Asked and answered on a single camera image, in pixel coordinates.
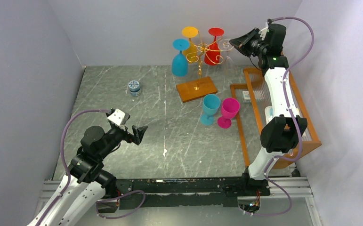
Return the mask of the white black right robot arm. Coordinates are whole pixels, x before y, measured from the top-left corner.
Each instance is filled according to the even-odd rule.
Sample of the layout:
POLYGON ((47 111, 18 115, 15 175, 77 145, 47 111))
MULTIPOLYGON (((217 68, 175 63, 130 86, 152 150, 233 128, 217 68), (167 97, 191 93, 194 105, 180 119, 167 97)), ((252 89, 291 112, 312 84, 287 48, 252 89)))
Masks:
POLYGON ((302 135, 308 122, 300 116, 290 88, 290 67, 282 54, 286 27, 269 24, 265 29, 254 28, 247 34, 230 39, 232 45, 244 56, 258 57, 259 67, 269 89, 273 117, 260 133, 261 149, 252 164, 247 167, 248 178, 240 183, 245 195, 258 190, 257 180, 265 180, 277 159, 298 148, 297 160, 302 153, 302 135))

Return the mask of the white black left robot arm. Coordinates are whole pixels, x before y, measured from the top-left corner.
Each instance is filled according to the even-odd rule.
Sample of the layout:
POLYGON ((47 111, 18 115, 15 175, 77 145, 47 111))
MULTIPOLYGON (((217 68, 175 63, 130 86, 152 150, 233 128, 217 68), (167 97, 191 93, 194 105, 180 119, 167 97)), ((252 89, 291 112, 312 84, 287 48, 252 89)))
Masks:
POLYGON ((103 169, 103 160, 120 146, 121 141, 139 145, 147 128, 133 126, 132 133, 118 126, 112 126, 108 132, 100 126, 88 128, 66 175, 30 225, 73 226, 92 206, 117 203, 134 194, 135 191, 121 193, 116 177, 103 169))

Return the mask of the clear wine glass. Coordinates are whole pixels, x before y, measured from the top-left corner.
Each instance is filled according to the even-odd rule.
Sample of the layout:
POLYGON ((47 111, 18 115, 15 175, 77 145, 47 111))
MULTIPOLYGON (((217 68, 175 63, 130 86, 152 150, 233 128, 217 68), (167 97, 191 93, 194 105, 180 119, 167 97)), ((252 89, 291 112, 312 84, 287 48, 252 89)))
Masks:
POLYGON ((230 39, 222 39, 218 43, 218 47, 222 52, 222 62, 221 65, 225 70, 226 75, 235 75, 236 67, 233 59, 230 56, 230 52, 234 49, 234 47, 230 44, 230 39))

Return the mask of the light blue wine glass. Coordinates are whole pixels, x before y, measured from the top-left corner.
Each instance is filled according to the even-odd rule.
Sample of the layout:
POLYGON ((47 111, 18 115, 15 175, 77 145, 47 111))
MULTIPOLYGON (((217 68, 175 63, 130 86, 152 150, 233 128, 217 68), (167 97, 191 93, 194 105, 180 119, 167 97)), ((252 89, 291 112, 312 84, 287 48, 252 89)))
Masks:
POLYGON ((203 98, 200 122, 205 126, 210 126, 214 123, 214 115, 218 112, 221 105, 220 98, 215 94, 208 94, 203 98))

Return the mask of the pink wine glass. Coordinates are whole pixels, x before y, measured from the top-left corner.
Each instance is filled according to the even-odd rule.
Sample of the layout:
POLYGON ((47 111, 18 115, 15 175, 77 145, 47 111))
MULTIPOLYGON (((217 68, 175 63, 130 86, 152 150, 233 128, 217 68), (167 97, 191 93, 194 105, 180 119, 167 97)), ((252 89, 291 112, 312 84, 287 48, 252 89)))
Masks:
POLYGON ((231 125, 231 119, 234 118, 240 110, 240 103, 237 99, 229 97, 223 100, 221 105, 221 117, 218 118, 218 126, 222 129, 228 129, 231 125))

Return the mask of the dark blue wine glass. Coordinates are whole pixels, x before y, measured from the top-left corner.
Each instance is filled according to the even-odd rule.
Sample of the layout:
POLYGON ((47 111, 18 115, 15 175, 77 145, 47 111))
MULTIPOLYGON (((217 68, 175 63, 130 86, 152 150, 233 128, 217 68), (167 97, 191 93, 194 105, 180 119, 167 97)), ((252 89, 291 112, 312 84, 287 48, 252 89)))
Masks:
POLYGON ((188 61, 183 51, 190 47, 189 41, 186 39, 176 39, 172 46, 178 51, 178 54, 172 60, 171 71, 174 76, 184 77, 188 74, 188 61))

